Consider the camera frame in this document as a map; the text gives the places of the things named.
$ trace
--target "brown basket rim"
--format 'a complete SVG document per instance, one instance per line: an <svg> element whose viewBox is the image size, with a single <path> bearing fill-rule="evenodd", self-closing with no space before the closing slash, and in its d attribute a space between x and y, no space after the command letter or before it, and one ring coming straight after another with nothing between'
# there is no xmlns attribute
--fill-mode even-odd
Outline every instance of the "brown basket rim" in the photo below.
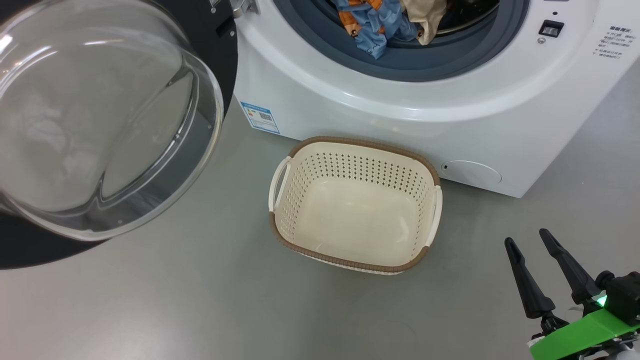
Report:
<svg viewBox="0 0 640 360"><path fill-rule="evenodd" d="M438 176L438 172L436 171L435 167L433 167L433 165L423 156L416 154L415 152L412 152L412 151L401 149L399 147L385 145L382 143L370 142L367 140L355 140L355 139L349 139L349 138L339 138L334 136L316 136L300 142L297 146L295 146L291 150L291 152L289 153L289 156L293 158L305 146L310 145L312 143L318 143L318 142L344 143L347 145L370 147L372 149L387 151L387 152L391 152L401 156L406 156L407 158L411 158L422 163L429 170L429 172L431 173L431 176L433 176L434 185L435 186L440 185L440 176ZM282 243L282 245L286 246L287 248L293 251L299 252L300 254L304 254L312 258L316 258L318 260L327 261L329 263L334 263L337 265L358 268L362 270L375 271L375 272L388 272L388 273L403 272L417 265L422 260L422 258L424 258L427 252L429 252L429 247L425 246L411 261L409 261L406 264L398 265L398 266L383 266L383 265L359 263L357 261L350 261L350 260L345 260L341 258L336 258L335 256L320 254L319 252L309 250L289 242L282 236L282 234L280 234L280 231L278 230L278 226L276 224L276 215L274 212L269 212L269 223L271 225L271 230L273 231L273 234L278 238L278 241Z"/></svg>

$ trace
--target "patterned fabric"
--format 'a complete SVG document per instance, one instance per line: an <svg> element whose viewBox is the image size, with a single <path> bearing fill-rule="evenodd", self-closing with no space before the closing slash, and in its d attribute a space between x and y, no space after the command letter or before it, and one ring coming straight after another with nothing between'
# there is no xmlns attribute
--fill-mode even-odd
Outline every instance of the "patterned fabric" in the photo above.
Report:
<svg viewBox="0 0 640 360"><path fill-rule="evenodd" d="M403 14L400 0L332 1L356 46L376 59L384 54L387 39L411 41L418 37L416 26Z"/></svg>

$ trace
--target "basket handle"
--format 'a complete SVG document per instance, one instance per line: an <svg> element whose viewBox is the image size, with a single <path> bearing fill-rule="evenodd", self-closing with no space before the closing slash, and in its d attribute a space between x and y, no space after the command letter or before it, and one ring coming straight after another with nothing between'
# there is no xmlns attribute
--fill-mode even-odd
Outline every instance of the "basket handle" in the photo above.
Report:
<svg viewBox="0 0 640 360"><path fill-rule="evenodd" d="M280 164L276 168L276 172L273 173L271 186L269 187L269 212L271 213L275 211L275 209L278 207L278 204L280 203L280 198L282 197L282 189L284 189L284 186L287 183L287 178L289 177L289 171L291 169L290 161L290 156L284 158L284 160L282 160L282 162L280 162ZM280 188L278 189L278 195L276 196L275 193L276 186L278 186L278 179L280 179L282 170L284 170L285 167L287 168L287 170L285 171L284 177L282 178L282 184L280 185Z"/></svg>
<svg viewBox="0 0 640 360"><path fill-rule="evenodd" d="M429 236L427 237L427 242L424 246L431 246L433 243L433 239L436 237L436 233L438 232L438 225L440 225L440 217L442 216L442 189L440 185L436 185L436 208L433 212L433 220L431 221L431 230L429 232Z"/></svg>

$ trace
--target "plastic basket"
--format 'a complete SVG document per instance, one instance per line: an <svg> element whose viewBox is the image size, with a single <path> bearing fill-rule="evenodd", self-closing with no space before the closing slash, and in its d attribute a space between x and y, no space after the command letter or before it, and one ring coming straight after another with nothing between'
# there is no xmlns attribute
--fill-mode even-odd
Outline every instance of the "plastic basket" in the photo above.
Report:
<svg viewBox="0 0 640 360"><path fill-rule="evenodd" d="M398 274L433 242L440 178L413 152L320 136L301 142L278 166L269 211L273 232L291 250L343 268Z"/></svg>

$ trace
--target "beige cloth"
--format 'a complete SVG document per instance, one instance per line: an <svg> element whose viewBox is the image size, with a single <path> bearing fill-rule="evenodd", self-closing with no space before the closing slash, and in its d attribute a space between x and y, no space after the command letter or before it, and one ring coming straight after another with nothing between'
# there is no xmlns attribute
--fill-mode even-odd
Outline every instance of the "beige cloth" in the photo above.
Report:
<svg viewBox="0 0 640 360"><path fill-rule="evenodd" d="M418 37L422 45L429 44L438 32L440 20L447 12L447 0L400 0L406 7L409 21L422 25L424 33Z"/></svg>

